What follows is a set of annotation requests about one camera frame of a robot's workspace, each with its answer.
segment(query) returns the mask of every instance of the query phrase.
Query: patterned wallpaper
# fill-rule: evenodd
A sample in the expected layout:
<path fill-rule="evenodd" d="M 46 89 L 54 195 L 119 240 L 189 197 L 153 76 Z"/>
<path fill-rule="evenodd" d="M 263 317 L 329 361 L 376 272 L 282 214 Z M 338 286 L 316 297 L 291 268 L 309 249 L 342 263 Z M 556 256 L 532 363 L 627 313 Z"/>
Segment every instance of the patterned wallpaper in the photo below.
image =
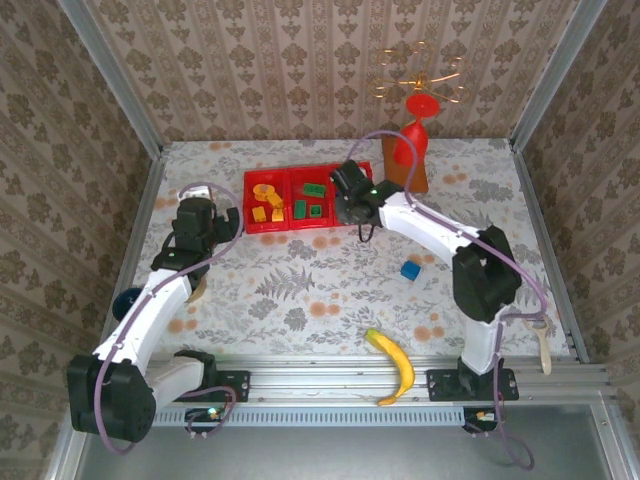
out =
<path fill-rule="evenodd" d="M 590 354 L 640 451 L 640 2 L 610 0 L 525 149 Z"/>
<path fill-rule="evenodd" d="M 149 159 L 55 2 L 0 1 L 0 477 L 37 478 Z"/>
<path fill-rule="evenodd" d="M 471 64 L 434 137 L 508 137 L 578 0 L 88 0 L 165 141 L 349 138 L 409 116 L 366 91 L 446 60 Z M 432 61 L 411 53 L 426 40 Z M 384 68 L 380 49 L 396 54 Z M 451 86 L 442 86 L 447 93 Z"/>

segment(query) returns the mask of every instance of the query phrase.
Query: gray floor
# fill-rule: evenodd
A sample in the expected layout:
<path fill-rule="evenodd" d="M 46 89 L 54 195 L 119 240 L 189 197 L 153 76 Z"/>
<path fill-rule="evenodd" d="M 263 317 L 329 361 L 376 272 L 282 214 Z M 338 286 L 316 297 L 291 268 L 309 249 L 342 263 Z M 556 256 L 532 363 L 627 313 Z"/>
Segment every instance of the gray floor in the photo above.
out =
<path fill-rule="evenodd" d="M 526 439 L 536 469 L 510 465 L 500 441 L 459 428 L 227 428 L 207 440 L 154 429 L 126 457 L 87 442 L 78 478 L 405 480 L 610 478 L 591 416 L 581 408 L 511 408 L 507 427 Z"/>

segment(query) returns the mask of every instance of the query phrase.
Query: yellow block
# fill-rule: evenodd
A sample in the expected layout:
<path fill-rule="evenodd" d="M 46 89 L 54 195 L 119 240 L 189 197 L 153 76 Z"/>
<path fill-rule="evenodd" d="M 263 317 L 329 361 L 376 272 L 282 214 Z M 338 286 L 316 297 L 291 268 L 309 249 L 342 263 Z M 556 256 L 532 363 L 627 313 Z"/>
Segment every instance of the yellow block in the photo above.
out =
<path fill-rule="evenodd" d="M 256 197 L 256 200 L 259 202 L 266 202 L 267 197 L 276 193 L 276 189 L 273 185 L 267 185 L 266 183 L 259 183 L 255 187 L 253 187 L 253 195 Z"/>
<path fill-rule="evenodd" d="M 284 222 L 284 210 L 282 208 L 274 208 L 271 214 L 272 222 Z"/>
<path fill-rule="evenodd" d="M 256 223 L 267 221 L 267 214 L 264 211 L 264 207 L 253 207 L 251 213 L 253 213 L 253 220 Z"/>
<path fill-rule="evenodd" d="M 271 195 L 267 196 L 267 202 L 273 208 L 284 208 L 284 203 L 282 202 L 282 198 L 276 192 L 273 192 Z"/>

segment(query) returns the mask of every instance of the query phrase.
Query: blue cube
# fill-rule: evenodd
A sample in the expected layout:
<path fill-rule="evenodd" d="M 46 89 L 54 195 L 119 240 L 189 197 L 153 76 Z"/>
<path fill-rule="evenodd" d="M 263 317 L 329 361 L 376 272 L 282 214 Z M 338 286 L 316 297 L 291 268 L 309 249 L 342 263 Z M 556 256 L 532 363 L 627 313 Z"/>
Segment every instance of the blue cube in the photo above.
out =
<path fill-rule="evenodd" d="M 405 262 L 400 273 L 413 282 L 420 273 L 420 266 L 413 262 Z"/>

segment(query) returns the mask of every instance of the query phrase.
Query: green block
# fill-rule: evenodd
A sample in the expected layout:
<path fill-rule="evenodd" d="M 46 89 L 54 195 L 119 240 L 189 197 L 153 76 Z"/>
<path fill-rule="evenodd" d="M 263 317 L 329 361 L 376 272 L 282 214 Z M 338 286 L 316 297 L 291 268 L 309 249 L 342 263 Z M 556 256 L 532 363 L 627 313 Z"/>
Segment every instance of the green block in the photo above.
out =
<path fill-rule="evenodd" d="M 320 218 L 322 216 L 322 207 L 320 205 L 311 205 L 309 216 L 311 218 Z"/>
<path fill-rule="evenodd" d="M 324 192 L 326 190 L 324 186 L 318 185 L 317 183 L 305 183 L 302 188 L 302 193 L 308 197 L 324 198 Z"/>
<path fill-rule="evenodd" d="M 304 200 L 296 200 L 295 208 L 293 209 L 293 218 L 295 220 L 301 220 L 307 216 L 307 202 Z"/>

